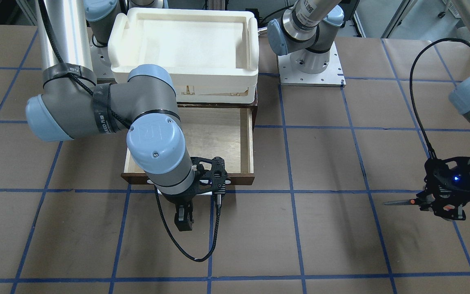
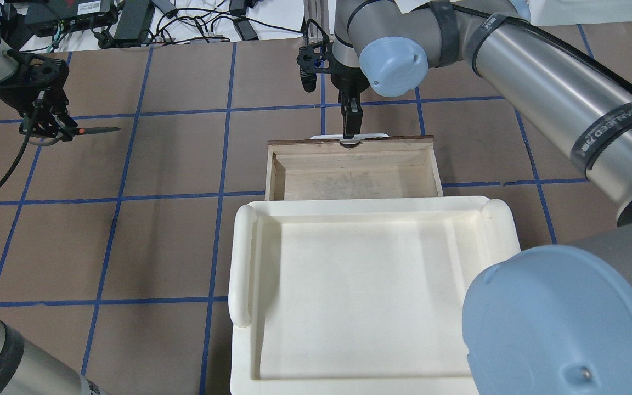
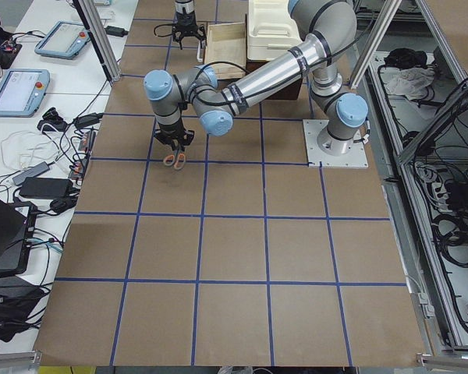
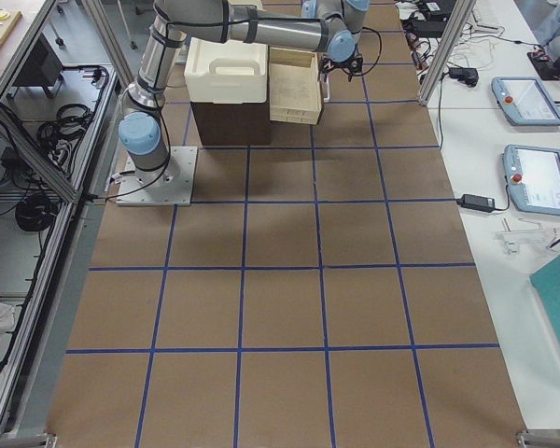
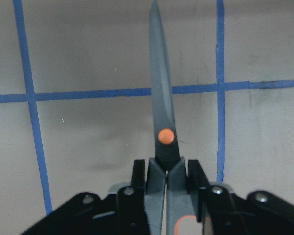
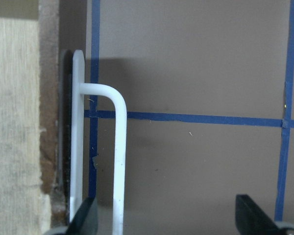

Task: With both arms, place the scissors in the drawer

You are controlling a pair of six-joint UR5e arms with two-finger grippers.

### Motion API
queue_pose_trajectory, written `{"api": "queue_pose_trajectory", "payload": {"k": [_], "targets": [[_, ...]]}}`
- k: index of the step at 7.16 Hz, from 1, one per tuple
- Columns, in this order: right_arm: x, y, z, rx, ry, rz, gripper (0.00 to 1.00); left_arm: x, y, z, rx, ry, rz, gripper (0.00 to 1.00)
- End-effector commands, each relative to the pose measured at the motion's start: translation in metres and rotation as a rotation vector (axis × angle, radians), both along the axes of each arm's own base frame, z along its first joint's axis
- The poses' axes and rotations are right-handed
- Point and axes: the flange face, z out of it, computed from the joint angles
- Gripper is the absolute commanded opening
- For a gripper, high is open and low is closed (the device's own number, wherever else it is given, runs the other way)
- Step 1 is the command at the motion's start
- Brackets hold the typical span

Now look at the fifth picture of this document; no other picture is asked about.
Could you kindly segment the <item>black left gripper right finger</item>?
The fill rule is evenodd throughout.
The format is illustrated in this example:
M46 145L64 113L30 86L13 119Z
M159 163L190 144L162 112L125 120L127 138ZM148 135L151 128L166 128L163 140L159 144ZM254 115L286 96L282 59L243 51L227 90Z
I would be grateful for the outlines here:
M198 160L188 161L191 202L205 235L294 235L294 205L267 191L246 199L210 183Z

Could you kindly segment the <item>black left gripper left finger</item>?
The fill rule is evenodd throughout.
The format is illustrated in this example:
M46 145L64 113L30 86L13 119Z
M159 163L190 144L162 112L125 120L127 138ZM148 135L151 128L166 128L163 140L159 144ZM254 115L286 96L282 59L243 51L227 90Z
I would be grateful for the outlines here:
M25 235L148 235L144 207L145 161L135 160L130 185L105 199L77 194L24 231Z

